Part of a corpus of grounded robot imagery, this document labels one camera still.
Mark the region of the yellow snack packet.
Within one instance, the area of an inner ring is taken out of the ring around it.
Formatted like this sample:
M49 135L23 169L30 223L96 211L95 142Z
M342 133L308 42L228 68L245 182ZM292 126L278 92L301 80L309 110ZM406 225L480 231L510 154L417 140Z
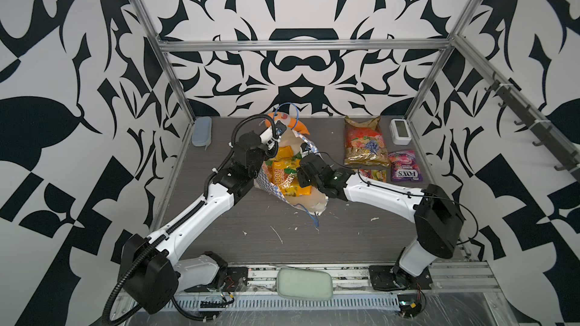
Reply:
M298 167L301 154L294 154L291 146L279 148L278 154L265 162L269 181L279 188L284 196L310 196L312 186L302 187L298 182Z

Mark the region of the red fruit candy bag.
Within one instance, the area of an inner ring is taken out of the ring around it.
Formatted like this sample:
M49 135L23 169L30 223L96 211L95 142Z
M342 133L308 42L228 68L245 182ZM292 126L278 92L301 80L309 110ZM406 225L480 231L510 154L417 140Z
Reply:
M380 117L358 122L344 119L344 163L391 167L389 152L380 127Z

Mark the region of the orange snack packet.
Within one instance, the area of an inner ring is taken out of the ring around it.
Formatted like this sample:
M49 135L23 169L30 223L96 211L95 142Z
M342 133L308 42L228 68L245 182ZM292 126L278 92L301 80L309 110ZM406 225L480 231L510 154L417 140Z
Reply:
M359 173L362 177L380 181L382 183L386 183L389 180L389 173L386 170L376 170L376 169L360 169Z

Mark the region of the purple candy packet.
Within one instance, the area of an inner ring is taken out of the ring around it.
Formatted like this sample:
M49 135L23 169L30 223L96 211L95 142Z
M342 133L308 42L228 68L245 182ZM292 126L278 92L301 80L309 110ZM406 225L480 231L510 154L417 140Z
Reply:
M400 150L388 154L391 162L391 180L393 182L421 182L423 176L413 150Z

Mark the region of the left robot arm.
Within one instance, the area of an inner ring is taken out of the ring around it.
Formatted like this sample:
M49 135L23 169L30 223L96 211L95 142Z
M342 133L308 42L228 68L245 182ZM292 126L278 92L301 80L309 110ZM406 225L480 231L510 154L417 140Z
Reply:
M102 324L120 325L141 309L154 314L175 303L175 295L189 288L221 287L227 272L227 262L221 257L206 252L188 270L181 270L180 259L215 220L247 195L263 163L278 154L287 126L271 116L262 116L270 125L261 134L238 134L258 118L249 116L234 128L228 155L211 171L198 199L147 237L133 235L125 243L118 281L105 303Z

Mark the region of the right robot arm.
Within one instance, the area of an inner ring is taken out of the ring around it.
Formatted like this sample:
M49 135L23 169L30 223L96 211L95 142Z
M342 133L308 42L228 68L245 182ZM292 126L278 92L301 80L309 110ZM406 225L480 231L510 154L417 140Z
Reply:
M456 252L465 217L462 205L450 199L441 187L384 184L351 168L333 169L317 153L306 155L299 162L298 182L302 187L316 188L330 199L371 205L415 225L415 238L392 267L369 268L376 291L417 289L434 261L449 260Z

